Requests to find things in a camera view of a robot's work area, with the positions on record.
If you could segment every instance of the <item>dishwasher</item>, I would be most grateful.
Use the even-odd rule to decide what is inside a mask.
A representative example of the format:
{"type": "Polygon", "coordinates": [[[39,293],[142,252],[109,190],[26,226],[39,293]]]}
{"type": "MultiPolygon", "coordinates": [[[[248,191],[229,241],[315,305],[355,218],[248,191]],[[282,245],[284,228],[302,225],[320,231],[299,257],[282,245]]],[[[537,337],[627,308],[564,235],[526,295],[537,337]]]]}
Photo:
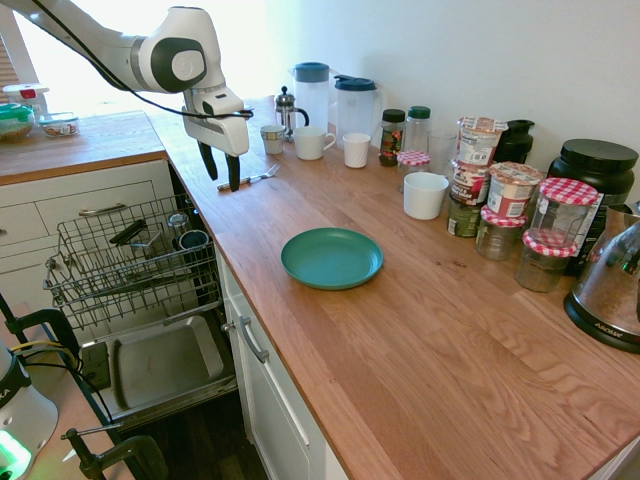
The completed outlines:
{"type": "Polygon", "coordinates": [[[235,390],[213,244],[188,195],[96,213],[58,225],[44,288],[105,417],[126,430],[235,390]]]}

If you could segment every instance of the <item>dark floor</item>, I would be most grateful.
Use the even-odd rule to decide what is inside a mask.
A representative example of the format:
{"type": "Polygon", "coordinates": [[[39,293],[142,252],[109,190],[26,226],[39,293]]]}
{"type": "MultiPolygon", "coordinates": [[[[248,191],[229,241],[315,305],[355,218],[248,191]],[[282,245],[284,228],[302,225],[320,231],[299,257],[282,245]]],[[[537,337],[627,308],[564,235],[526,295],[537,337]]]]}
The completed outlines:
{"type": "Polygon", "coordinates": [[[238,392],[134,428],[123,438],[150,435],[162,450],[169,480],[267,480],[244,431],[238,392]]]}

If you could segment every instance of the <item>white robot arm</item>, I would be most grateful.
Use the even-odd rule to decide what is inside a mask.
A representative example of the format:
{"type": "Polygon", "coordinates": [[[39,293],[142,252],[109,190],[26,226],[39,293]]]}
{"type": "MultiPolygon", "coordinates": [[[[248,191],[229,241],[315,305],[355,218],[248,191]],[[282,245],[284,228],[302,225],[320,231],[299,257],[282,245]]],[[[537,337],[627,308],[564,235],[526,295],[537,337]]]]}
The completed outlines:
{"type": "Polygon", "coordinates": [[[226,154],[229,183],[237,190],[238,157],[249,150],[243,101],[226,85],[218,38],[207,12],[171,7],[149,36],[103,27],[70,0],[0,0],[87,58],[114,87],[128,91],[183,93],[184,127],[198,141],[212,179],[218,173],[211,147],[226,154]]]}

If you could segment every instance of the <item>wire rack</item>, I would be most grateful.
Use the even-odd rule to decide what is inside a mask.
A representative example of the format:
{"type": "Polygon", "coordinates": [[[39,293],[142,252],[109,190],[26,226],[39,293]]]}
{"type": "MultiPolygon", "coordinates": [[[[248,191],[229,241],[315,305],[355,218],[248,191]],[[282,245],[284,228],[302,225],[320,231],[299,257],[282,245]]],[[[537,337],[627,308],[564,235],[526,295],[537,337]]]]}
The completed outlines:
{"type": "Polygon", "coordinates": [[[60,223],[44,288],[79,329],[152,308],[171,317],[215,302],[221,295],[211,241],[200,234],[206,244],[180,244],[201,224],[187,195],[60,223]],[[117,243],[132,226],[140,228],[117,243]]]}

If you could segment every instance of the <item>green plate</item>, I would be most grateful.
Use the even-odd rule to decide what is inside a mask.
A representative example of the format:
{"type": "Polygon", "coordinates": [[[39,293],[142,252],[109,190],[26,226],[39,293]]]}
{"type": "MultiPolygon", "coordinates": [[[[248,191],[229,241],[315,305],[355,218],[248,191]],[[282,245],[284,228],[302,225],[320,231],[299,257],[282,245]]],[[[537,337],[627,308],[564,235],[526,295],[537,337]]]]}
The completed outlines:
{"type": "Polygon", "coordinates": [[[296,235],[282,249],[282,265],[300,283],[345,290],[373,277],[384,261],[369,237],[344,228],[317,228],[296,235]]]}

